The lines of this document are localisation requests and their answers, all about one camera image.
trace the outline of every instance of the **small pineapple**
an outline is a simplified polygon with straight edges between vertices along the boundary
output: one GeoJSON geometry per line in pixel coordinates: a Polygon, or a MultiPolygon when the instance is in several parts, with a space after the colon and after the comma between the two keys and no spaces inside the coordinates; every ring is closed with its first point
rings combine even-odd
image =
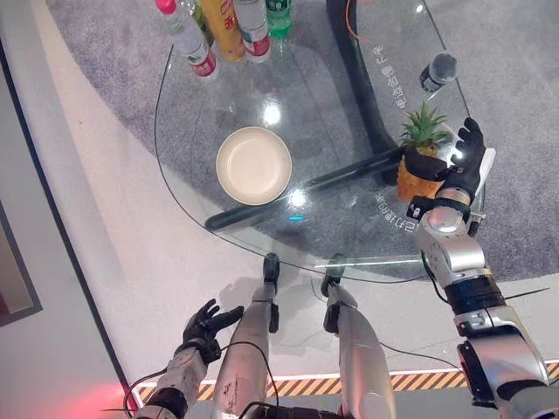
{"type": "MultiPolygon", "coordinates": [[[[408,113],[411,123],[404,124],[404,145],[413,145],[421,155],[437,157],[439,144],[452,139],[452,133],[438,129],[446,121],[444,115],[435,116],[437,109],[429,109],[426,102],[419,112],[408,113]]],[[[407,203],[415,195],[434,198],[441,182],[431,182],[412,175],[405,168],[404,157],[398,168],[398,198],[407,203]]]]}

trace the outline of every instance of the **glass table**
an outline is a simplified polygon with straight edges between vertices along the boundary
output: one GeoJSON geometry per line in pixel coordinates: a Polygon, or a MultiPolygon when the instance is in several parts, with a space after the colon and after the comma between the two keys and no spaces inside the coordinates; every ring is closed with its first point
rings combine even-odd
{"type": "Polygon", "coordinates": [[[420,73],[444,49],[423,2],[300,0],[288,39],[274,40],[263,64],[222,60],[217,79],[202,82],[171,52],[155,117],[157,158],[171,194],[221,238],[301,268],[323,271],[340,252],[350,277],[422,275],[417,224],[397,199],[400,157],[393,150],[406,112],[424,101],[455,132],[468,115],[457,79],[436,94],[421,87],[420,73]],[[216,174],[222,142],[249,126],[274,131],[293,161],[286,191],[264,208],[235,202],[216,174]],[[387,170],[375,173],[385,155],[387,170]],[[230,212],[220,224],[223,211],[230,212]],[[246,216],[227,222],[239,211],[246,216]]]}

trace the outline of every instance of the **pineapple leaves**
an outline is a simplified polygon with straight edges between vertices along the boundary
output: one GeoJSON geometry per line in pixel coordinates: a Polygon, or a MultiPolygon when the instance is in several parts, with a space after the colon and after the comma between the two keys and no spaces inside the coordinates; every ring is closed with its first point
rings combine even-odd
{"type": "Polygon", "coordinates": [[[422,103],[419,111],[409,112],[410,122],[402,125],[405,129],[402,133],[402,143],[426,148],[438,147],[438,144],[451,140],[452,133],[445,129],[438,129],[446,122],[446,116],[436,116],[436,112],[437,108],[430,109],[426,102],[422,103]]]}

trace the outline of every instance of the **yellow and black striped tape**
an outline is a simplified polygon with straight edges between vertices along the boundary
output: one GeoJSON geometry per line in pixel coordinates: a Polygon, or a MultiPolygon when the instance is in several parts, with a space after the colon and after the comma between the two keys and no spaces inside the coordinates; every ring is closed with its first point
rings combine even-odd
{"type": "MultiPolygon", "coordinates": [[[[549,378],[551,380],[559,377],[559,362],[546,363],[549,378]]],[[[467,387],[466,377],[461,370],[424,371],[417,373],[390,374],[392,388],[394,391],[436,390],[441,388],[464,388],[467,387]]],[[[340,376],[328,376],[331,378],[307,378],[295,380],[277,380],[279,397],[294,397],[305,395],[337,395],[342,392],[340,376]]],[[[198,400],[211,400],[213,398],[214,383],[206,382],[200,386],[198,400]]],[[[146,401],[153,392],[153,386],[144,387],[139,390],[140,397],[146,401]]],[[[271,382],[268,382],[267,397],[274,395],[271,382]]]]}

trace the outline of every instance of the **robot leg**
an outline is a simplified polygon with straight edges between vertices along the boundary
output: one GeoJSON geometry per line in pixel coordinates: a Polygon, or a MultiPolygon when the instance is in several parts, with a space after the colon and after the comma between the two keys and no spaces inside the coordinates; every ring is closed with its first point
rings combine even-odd
{"type": "Polygon", "coordinates": [[[340,339],[340,376],[342,378],[342,415],[355,419],[393,419],[396,417],[394,393],[384,352],[367,319],[357,310],[354,298],[343,289],[342,255],[331,261],[322,282],[328,297],[324,319],[327,332],[340,339]]]}
{"type": "Polygon", "coordinates": [[[238,417],[250,402],[266,398],[268,370],[262,354],[256,347],[238,342],[251,342],[268,357],[268,333],[275,333],[279,323],[278,307],[273,303],[279,274],[280,262],[271,253],[264,261],[264,284],[252,296],[219,370],[213,398],[215,419],[238,417]]]}

